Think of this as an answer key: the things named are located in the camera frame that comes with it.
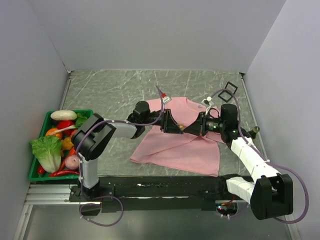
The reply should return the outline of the red maple leaf brooch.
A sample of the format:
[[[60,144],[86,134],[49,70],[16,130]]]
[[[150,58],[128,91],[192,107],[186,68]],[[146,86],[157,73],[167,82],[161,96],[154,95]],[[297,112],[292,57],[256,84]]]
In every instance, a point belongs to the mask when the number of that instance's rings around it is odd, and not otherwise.
[[[186,128],[183,124],[178,124],[178,126],[181,130],[184,130]]]

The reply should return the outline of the pink t-shirt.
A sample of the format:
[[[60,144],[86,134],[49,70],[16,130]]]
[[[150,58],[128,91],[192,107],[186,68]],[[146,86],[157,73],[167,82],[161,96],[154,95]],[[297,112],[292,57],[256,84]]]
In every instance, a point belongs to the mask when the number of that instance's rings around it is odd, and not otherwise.
[[[173,97],[165,104],[174,120],[188,127],[206,108],[186,97]],[[188,133],[163,133],[153,126],[130,157],[138,164],[155,164],[177,170],[217,177],[220,168],[219,133],[208,132],[205,136]]]

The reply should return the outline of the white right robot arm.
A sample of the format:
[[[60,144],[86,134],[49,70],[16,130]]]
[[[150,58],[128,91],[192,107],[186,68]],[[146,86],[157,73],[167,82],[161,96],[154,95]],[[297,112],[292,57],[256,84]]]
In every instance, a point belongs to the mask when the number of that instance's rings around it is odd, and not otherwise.
[[[203,137],[209,132],[219,133],[222,141],[241,160],[250,174],[251,182],[233,176],[218,187],[223,199],[233,195],[246,201],[258,220],[276,218],[293,212],[293,181],[267,164],[251,136],[239,125],[238,108],[223,104],[219,117],[200,112],[197,119],[184,129],[185,133]]]

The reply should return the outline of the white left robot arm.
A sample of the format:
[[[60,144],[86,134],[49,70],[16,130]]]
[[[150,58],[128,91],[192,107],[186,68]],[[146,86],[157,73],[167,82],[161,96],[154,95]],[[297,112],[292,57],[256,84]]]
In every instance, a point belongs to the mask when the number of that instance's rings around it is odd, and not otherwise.
[[[174,120],[171,110],[160,104],[160,110],[151,111],[146,101],[139,101],[127,120],[110,120],[94,113],[71,138],[79,157],[79,187],[87,201],[99,195],[98,158],[112,138],[136,139],[146,126],[159,126],[163,133],[183,134],[183,128]]]

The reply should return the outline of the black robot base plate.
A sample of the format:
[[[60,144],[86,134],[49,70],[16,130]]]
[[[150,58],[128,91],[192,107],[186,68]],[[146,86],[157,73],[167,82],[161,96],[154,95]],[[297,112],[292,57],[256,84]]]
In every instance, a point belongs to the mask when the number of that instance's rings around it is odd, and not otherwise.
[[[227,191],[225,177],[212,176],[105,176],[92,190],[70,190],[71,203],[98,204],[102,213],[120,210],[215,211],[216,205],[242,202]]]

